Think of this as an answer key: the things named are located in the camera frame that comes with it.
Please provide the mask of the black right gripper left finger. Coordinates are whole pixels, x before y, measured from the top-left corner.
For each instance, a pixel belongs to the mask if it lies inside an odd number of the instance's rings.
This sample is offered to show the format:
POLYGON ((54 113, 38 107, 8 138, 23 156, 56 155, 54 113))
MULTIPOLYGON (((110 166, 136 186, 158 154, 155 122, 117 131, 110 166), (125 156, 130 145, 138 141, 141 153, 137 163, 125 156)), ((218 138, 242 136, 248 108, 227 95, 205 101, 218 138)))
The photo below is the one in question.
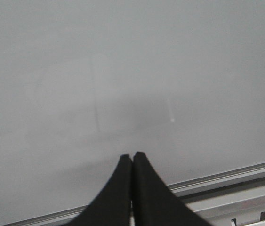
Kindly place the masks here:
POLYGON ((131 211, 132 160, 128 154, 119 162, 100 193, 75 219, 72 226, 129 226, 131 211))

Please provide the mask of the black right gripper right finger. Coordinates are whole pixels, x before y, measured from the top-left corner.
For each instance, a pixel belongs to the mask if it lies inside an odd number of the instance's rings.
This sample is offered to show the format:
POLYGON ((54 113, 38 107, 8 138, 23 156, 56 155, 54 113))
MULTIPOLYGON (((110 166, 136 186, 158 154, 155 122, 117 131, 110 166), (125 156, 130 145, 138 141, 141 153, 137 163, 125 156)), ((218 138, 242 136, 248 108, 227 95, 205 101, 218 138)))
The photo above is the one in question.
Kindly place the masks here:
POLYGON ((209 226, 161 180, 145 153, 133 157, 133 212, 136 226, 209 226))

